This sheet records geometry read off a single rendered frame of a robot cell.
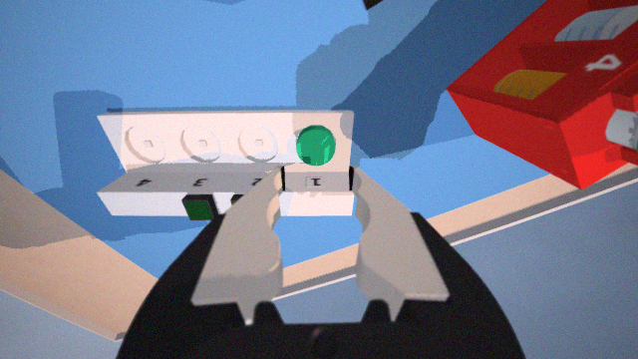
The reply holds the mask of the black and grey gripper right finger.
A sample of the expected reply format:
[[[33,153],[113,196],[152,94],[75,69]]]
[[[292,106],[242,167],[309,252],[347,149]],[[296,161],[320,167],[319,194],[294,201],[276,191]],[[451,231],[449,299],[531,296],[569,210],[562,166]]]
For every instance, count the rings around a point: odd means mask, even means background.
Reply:
[[[357,166],[349,190],[362,225],[356,283],[384,299],[391,321],[425,328],[472,359],[526,359],[500,305],[461,255]]]

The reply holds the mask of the green screw cap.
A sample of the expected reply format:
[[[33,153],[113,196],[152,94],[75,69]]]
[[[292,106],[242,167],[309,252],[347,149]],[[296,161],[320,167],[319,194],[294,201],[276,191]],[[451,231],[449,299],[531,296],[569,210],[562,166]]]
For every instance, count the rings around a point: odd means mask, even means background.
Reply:
[[[299,159],[313,167],[323,166],[330,162],[335,150],[336,145],[332,133],[321,125],[311,125],[303,129],[296,143]]]

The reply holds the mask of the blue flat mat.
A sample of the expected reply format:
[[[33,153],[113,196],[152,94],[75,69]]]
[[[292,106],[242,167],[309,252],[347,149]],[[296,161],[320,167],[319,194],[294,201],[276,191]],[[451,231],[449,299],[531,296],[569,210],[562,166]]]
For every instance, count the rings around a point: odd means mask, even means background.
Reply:
[[[353,111],[349,166],[429,219],[551,175],[447,87],[546,0],[0,0],[0,170],[159,279],[210,220],[111,215],[98,115]]]

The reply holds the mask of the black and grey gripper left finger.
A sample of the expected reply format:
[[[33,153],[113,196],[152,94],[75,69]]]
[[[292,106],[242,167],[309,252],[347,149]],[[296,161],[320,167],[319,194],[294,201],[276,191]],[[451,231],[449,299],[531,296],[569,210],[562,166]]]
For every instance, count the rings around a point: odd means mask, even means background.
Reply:
[[[166,269],[136,313],[116,359],[180,359],[205,340],[253,324],[283,287],[278,235],[285,169],[277,166],[218,213]]]

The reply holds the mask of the white box with blue and green buttons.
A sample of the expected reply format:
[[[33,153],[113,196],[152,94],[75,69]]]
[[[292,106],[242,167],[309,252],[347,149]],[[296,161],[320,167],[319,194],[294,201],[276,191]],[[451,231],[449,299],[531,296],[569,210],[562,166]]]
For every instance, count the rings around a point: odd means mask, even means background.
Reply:
[[[377,5],[378,3],[380,3],[383,0],[363,0],[366,10],[369,10],[370,8],[372,8],[373,6]]]

